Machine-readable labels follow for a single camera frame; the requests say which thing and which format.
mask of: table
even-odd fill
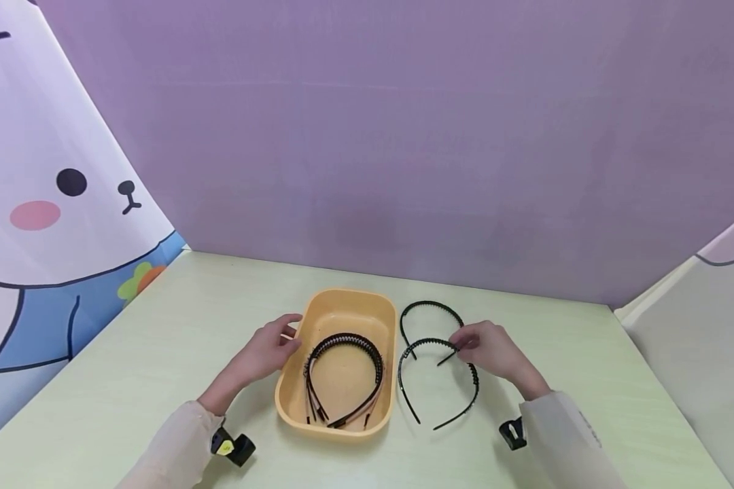
[[[113,488],[163,420],[196,398],[255,328],[302,312],[329,287],[379,292],[398,310],[438,300],[466,323],[505,325],[550,385],[577,400],[630,488],[731,487],[605,306],[186,251],[0,432],[0,488]],[[453,330],[434,310],[419,314],[408,319],[411,338]],[[431,431],[472,388],[458,379],[461,365],[435,369],[439,356],[404,368],[425,423],[415,425],[400,396],[388,428],[359,445],[285,426],[276,376],[250,386],[226,427],[258,451],[244,469],[216,458],[198,487],[548,488],[529,450],[510,452],[497,433],[521,401],[501,380],[482,374],[474,410]]]

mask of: hand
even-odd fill
[[[253,333],[253,338],[228,362],[198,402],[216,416],[223,416],[239,391],[280,370],[299,349],[296,330],[290,323],[301,321],[301,314],[284,314]]]
[[[481,367],[493,376],[514,384],[526,400],[551,392],[546,380],[511,340],[506,329],[491,321],[466,325],[451,335],[449,341],[458,349],[457,356]]]

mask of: cartoon bunny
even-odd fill
[[[37,7],[0,1],[0,428],[182,244]]]

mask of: left hand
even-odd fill
[[[302,341],[294,339],[296,330],[290,324],[301,319],[301,314],[284,314],[255,331],[198,402],[213,415],[224,416],[239,391],[280,370],[299,349]]]
[[[302,340],[294,339],[296,330],[290,323],[301,320],[301,314],[284,314],[257,329],[226,370],[232,370],[235,378],[249,384],[283,369],[302,344]]]

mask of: flower illustration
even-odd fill
[[[137,264],[133,271],[133,277],[126,280],[125,283],[120,285],[118,289],[118,297],[125,300],[125,305],[129,304],[131,300],[136,298],[142,290],[147,288],[152,280],[155,280],[159,274],[165,270],[166,267],[152,267],[152,264],[148,261],[143,261]]]

